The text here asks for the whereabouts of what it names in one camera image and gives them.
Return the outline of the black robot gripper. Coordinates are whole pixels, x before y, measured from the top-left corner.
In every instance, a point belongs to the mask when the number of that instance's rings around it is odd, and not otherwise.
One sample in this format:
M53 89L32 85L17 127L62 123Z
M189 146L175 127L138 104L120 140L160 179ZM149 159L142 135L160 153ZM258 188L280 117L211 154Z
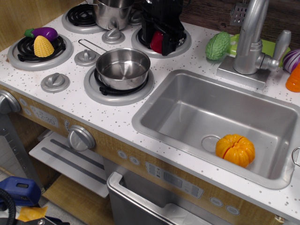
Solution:
M163 33L162 55L167 56L181 46L187 35L180 21L182 9L185 7L182 0L145 0L142 7L142 30L138 38L149 49L155 31Z

